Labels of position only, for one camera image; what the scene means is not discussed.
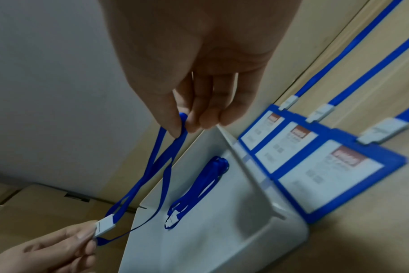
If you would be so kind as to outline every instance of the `white wall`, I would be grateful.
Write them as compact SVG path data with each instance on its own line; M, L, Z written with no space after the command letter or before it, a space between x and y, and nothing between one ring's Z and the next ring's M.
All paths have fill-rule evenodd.
M151 115L94 0L0 0L0 173L95 196Z

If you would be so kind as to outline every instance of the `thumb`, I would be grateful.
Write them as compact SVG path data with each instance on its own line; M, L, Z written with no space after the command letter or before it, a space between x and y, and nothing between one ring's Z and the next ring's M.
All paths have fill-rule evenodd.
M30 252L29 265L35 272L44 271L68 262L95 234L96 225L91 224L75 235L47 248Z
M168 94L138 94L161 127L174 138L181 135L182 121L173 92Z

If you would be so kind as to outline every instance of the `white box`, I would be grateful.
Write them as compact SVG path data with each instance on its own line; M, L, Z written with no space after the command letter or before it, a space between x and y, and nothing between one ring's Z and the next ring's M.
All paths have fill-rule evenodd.
M215 188L172 230L164 223L213 156L230 169ZM137 209L133 228L160 202L162 181ZM130 233L121 273L254 273L307 239L300 215L224 129L204 131L173 166L161 211Z

